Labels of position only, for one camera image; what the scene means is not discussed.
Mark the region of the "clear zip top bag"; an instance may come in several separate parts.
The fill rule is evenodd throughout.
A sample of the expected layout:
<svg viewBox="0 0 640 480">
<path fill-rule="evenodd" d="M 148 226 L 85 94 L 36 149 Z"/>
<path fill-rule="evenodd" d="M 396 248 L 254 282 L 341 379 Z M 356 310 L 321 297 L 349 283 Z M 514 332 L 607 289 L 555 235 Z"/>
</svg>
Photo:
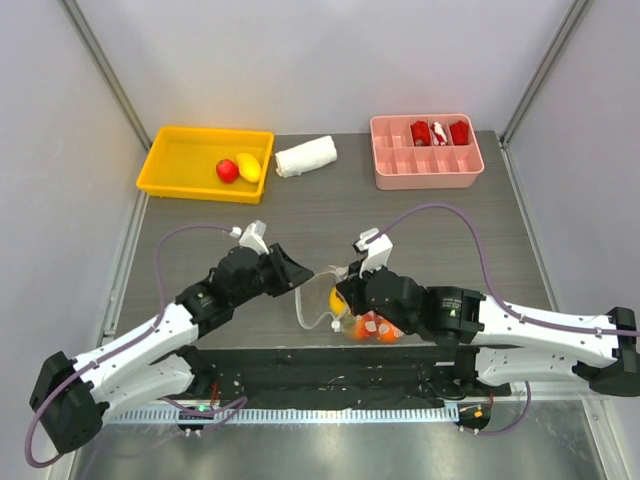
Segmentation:
<svg viewBox="0 0 640 480">
<path fill-rule="evenodd" d="M 317 273 L 312 279 L 295 289 L 295 310 L 299 325 L 305 330 L 314 330 L 323 323 L 328 323 L 334 333 L 341 333 L 345 337 L 346 328 L 353 324 L 356 316 L 348 308 L 341 314 L 335 315 L 330 311 L 328 299 L 333 287 L 346 278 L 346 267 L 328 266 L 324 271 Z M 386 318 L 369 311 L 365 314 L 375 316 L 376 323 L 389 322 Z"/>
</svg>

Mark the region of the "yellow fake mango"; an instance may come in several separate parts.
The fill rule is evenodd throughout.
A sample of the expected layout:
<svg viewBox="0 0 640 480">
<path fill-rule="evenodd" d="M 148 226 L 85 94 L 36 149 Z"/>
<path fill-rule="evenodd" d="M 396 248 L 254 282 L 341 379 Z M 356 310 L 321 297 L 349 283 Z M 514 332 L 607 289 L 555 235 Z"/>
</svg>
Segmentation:
<svg viewBox="0 0 640 480">
<path fill-rule="evenodd" d="M 236 156 L 239 175 L 249 183 L 257 184 L 262 168 L 255 156 L 250 153 L 239 153 Z"/>
</svg>

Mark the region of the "red fake tomato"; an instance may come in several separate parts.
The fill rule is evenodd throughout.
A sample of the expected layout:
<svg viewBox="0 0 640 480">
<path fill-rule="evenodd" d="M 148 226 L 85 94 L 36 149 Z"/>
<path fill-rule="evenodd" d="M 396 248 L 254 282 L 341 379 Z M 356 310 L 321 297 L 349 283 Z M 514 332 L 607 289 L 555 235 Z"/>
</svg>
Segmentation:
<svg viewBox="0 0 640 480">
<path fill-rule="evenodd" d="M 231 159 L 222 159 L 216 164 L 216 174 L 221 182 L 231 184 L 240 176 L 239 168 Z"/>
</svg>

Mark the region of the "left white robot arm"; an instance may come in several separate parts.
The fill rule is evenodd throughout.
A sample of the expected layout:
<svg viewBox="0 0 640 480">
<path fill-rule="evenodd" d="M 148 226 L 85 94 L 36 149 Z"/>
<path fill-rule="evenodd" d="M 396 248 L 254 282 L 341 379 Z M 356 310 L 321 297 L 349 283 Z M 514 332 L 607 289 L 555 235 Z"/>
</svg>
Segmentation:
<svg viewBox="0 0 640 480">
<path fill-rule="evenodd" d="M 171 395 L 205 397 L 213 371 L 194 342 L 228 323 L 241 305 L 279 297 L 312 276 L 279 244 L 232 248 L 149 321 L 73 358 L 61 351 L 49 356 L 29 399 L 34 418 L 27 434 L 43 427 L 63 456 L 89 443 L 119 413 Z"/>
</svg>

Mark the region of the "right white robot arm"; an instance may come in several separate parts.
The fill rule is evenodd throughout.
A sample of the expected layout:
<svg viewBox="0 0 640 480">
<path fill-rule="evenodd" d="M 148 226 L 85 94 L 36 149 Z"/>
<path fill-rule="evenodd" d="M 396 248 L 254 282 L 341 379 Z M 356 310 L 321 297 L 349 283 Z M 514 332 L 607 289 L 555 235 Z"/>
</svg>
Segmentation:
<svg viewBox="0 0 640 480">
<path fill-rule="evenodd" d="M 632 310 L 594 316 L 508 304 L 459 287 L 423 287 L 386 268 L 336 286 L 355 315 L 375 313 L 405 335 L 456 350 L 451 380 L 465 395 L 513 382 L 584 383 L 602 395 L 639 394 Z"/>
</svg>

